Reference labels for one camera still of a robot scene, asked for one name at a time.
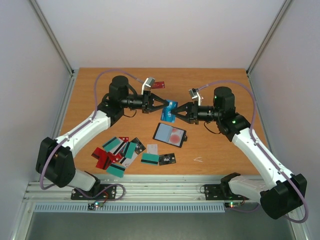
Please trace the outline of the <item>blue card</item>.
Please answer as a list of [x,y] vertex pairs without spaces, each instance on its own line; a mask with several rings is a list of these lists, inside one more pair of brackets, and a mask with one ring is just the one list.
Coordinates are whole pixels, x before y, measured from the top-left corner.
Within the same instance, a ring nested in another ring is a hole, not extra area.
[[168,106],[162,109],[160,120],[168,123],[174,123],[176,116],[172,114],[171,111],[178,107],[178,102],[168,99],[166,101],[168,102]]

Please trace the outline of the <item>red card with black stripe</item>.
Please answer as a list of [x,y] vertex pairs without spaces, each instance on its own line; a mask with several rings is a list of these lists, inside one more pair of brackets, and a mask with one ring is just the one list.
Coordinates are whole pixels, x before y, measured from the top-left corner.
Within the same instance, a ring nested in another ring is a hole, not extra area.
[[179,146],[181,144],[183,134],[183,130],[173,127],[168,142],[172,145]]

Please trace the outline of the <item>black leather card holder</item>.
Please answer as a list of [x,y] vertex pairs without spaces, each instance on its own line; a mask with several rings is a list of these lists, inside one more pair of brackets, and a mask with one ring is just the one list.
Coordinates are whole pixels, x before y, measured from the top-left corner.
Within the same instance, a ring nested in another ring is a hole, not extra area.
[[181,148],[188,140],[187,131],[168,124],[159,123],[152,137],[153,140]]

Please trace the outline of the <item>black vip card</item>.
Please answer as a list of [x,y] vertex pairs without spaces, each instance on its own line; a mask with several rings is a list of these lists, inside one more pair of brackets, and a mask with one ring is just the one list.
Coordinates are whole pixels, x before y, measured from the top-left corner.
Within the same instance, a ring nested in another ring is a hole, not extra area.
[[175,164],[175,163],[176,163],[176,157],[174,153],[159,155],[158,164],[160,166]]

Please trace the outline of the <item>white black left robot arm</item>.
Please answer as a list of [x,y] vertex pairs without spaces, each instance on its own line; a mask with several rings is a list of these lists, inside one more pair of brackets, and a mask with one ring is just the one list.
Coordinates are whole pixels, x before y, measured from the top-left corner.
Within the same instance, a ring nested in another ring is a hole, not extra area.
[[115,76],[108,93],[96,104],[87,119],[55,139],[43,139],[35,165],[35,170],[40,174],[40,188],[47,189],[44,179],[48,179],[52,186],[73,187],[88,199],[101,195],[101,181],[88,172],[76,169],[74,158],[93,138],[112,127],[124,115],[126,108],[148,114],[167,107],[168,101],[151,92],[154,81],[152,77],[147,78],[142,84],[141,94],[138,94],[127,77]]

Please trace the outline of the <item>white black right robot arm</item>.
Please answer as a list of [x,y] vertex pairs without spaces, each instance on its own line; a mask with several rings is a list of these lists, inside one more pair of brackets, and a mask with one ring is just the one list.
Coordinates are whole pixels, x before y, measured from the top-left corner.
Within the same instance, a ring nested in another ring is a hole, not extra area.
[[238,147],[262,177],[262,182],[231,173],[220,180],[221,194],[229,199],[240,195],[258,203],[272,219],[306,206],[307,180],[293,174],[260,141],[253,123],[236,112],[235,96],[225,86],[214,89],[213,105],[201,106],[198,101],[187,102],[171,113],[189,124],[215,122],[219,132]]

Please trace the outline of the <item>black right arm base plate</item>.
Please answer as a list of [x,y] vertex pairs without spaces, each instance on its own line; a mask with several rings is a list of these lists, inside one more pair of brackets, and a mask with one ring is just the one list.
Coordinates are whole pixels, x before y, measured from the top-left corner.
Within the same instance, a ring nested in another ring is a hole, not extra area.
[[248,198],[238,194],[226,194],[222,191],[219,184],[204,184],[201,192],[205,196],[206,201],[243,201]]

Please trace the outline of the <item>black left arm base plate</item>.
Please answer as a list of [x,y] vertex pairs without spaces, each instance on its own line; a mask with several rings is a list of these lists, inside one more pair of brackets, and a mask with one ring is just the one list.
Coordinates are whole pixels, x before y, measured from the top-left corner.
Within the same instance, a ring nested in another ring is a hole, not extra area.
[[114,200],[117,193],[117,186],[114,184],[100,184],[94,186],[91,190],[85,191],[74,188],[71,193],[71,200],[85,201],[85,200]]

